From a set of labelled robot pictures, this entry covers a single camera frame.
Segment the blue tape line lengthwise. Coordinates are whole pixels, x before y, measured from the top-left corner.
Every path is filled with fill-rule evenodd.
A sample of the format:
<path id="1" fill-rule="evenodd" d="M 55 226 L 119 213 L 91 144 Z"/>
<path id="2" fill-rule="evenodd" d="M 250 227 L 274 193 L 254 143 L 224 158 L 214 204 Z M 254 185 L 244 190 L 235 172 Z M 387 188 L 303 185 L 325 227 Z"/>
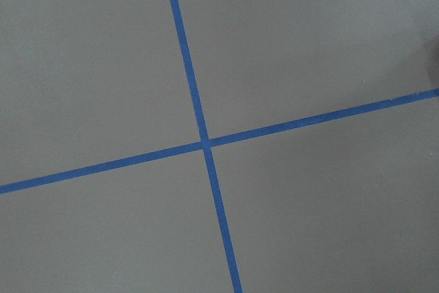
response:
<path id="1" fill-rule="evenodd" d="M 191 53 L 189 44 L 187 41 L 185 25 L 182 18 L 182 12 L 180 9 L 179 0 L 169 0 L 171 5 L 171 11 L 174 17 L 174 23 L 176 26 L 176 33 L 178 37 L 180 52 L 182 55 L 182 61 L 185 67 L 185 73 L 187 77 L 187 82 L 189 86 L 189 92 L 191 95 L 191 101 L 193 105 L 193 110 L 195 114 L 195 120 L 198 127 L 198 132 L 200 136 L 200 143 L 202 146 L 202 151 L 204 155 L 204 161 L 206 165 L 207 174 L 209 177 L 209 183 L 211 187 L 211 193 L 213 197 L 213 202 L 215 205 L 215 212 L 217 216 L 217 221 L 219 224 L 220 233 L 222 236 L 222 243 L 224 247 L 224 252 L 226 256 L 228 271 L 230 275 L 230 280 L 232 283 L 234 292 L 242 292 L 243 288 L 241 285 L 241 279 L 239 276 L 239 269 L 237 266 L 235 251 L 233 248 L 232 239 L 230 236 L 230 229 L 228 225 L 228 220 L 226 216 L 226 211 L 224 208 L 224 201 L 222 198 L 222 192 L 220 189 L 220 183 L 217 176 L 217 170 L 215 166 L 215 160 L 213 157 L 211 142 L 209 139 L 209 133 L 206 127 L 206 122 L 204 118 L 202 102 L 200 99 L 200 94 L 198 90 L 197 80 L 195 76 L 195 71 L 193 68 L 193 63 L 191 59 Z"/>

